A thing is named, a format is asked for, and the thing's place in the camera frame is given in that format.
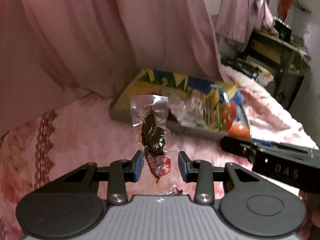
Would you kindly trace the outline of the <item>person's right hand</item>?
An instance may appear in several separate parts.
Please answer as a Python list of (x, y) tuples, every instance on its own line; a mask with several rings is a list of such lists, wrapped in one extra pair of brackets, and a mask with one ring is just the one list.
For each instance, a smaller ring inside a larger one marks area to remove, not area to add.
[(299, 197), (306, 206), (306, 218), (300, 228), (302, 239), (319, 239), (319, 194), (299, 191)]

